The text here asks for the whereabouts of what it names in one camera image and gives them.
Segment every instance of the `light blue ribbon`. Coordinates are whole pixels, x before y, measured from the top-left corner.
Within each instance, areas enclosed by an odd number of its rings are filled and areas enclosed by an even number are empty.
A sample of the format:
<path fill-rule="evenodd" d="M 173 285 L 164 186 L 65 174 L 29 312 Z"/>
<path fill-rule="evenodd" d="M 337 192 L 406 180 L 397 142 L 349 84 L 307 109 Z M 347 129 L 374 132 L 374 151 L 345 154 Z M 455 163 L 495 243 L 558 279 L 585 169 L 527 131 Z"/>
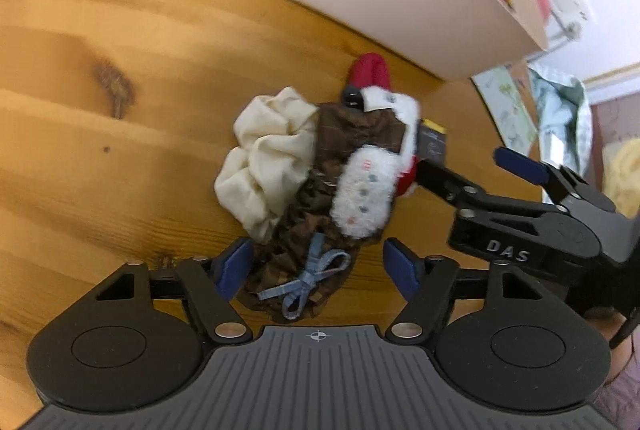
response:
<path fill-rule="evenodd" d="M 339 271 L 344 271 L 351 264 L 351 255 L 344 250 L 329 250 L 320 255 L 322 243 L 324 243 L 324 233 L 314 233 L 311 238 L 311 244 L 309 244 L 309 253 L 306 257 L 305 269 L 300 273 L 298 278 L 291 282 L 260 291 L 260 293 L 258 293 L 258 299 L 267 300 L 274 296 L 287 295 L 282 300 L 282 315 L 287 320 L 295 320 L 300 317 L 309 293 L 316 287 L 318 282 L 335 275 Z M 342 257 L 340 266 L 327 269 L 336 257 Z M 295 311 L 289 311 L 289 308 L 296 300 L 298 300 L 298 308 Z"/>

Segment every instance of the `metal screw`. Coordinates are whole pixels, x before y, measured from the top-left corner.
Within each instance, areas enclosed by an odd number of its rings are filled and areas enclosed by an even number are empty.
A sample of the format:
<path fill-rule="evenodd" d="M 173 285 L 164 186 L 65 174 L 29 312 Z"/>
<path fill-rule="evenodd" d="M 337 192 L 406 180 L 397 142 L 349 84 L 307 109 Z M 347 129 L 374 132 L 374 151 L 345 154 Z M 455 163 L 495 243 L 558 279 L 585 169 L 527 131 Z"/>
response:
<path fill-rule="evenodd" d="M 238 322 L 224 322 L 216 327 L 216 334 L 221 338 L 238 338 L 246 333 L 246 327 Z"/>
<path fill-rule="evenodd" d="M 398 338 L 416 338 L 422 334 L 422 328 L 412 322 L 400 322 L 391 327 L 391 332 Z"/>

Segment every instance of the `yellow fabric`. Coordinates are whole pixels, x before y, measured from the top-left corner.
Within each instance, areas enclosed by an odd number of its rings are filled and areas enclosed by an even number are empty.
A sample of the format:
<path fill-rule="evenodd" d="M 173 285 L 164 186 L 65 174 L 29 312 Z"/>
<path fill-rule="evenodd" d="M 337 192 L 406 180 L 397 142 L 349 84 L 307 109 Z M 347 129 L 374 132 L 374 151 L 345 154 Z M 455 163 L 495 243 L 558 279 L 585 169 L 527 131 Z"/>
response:
<path fill-rule="evenodd" d="M 254 241 L 271 238 L 311 169 L 316 111 L 286 87 L 274 97 L 255 97 L 234 123 L 239 147 L 227 155 L 214 190 Z"/>
<path fill-rule="evenodd" d="M 605 168 L 604 194 L 618 211 L 633 218 L 640 208 L 640 139 L 630 139 Z"/>
<path fill-rule="evenodd" d="M 427 118 L 423 118 L 422 123 L 426 127 L 430 128 L 432 131 L 436 131 L 437 133 L 440 133 L 440 134 L 447 134 L 447 130 L 442 125 L 438 125 L 435 121 L 431 121 L 431 120 L 428 120 Z"/>

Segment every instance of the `white outlet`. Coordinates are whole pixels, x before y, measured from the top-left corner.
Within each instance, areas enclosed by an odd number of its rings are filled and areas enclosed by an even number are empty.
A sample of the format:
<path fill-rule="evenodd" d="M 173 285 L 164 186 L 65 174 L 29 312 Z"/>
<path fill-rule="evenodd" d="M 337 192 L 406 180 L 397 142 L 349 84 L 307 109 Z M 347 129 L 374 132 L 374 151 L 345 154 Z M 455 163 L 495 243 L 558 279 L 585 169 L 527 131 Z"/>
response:
<path fill-rule="evenodd" d="M 579 24 L 597 23 L 595 14 L 588 0 L 551 0 L 554 10 L 565 24 L 578 22 Z"/>

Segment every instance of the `clothing tag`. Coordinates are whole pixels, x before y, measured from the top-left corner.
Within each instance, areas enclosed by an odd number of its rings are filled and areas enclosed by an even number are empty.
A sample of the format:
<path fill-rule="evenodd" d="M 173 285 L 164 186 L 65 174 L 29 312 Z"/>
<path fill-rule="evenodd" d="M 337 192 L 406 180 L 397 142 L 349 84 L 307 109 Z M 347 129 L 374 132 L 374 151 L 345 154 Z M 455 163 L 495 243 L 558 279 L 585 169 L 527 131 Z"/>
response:
<path fill-rule="evenodd" d="M 379 109 L 395 109 L 396 94 L 382 87 L 369 86 L 360 90 L 364 99 L 365 111 L 378 111 Z"/>
<path fill-rule="evenodd" d="M 418 125 L 418 160 L 444 165 L 446 155 L 447 130 L 431 120 L 422 120 Z"/>

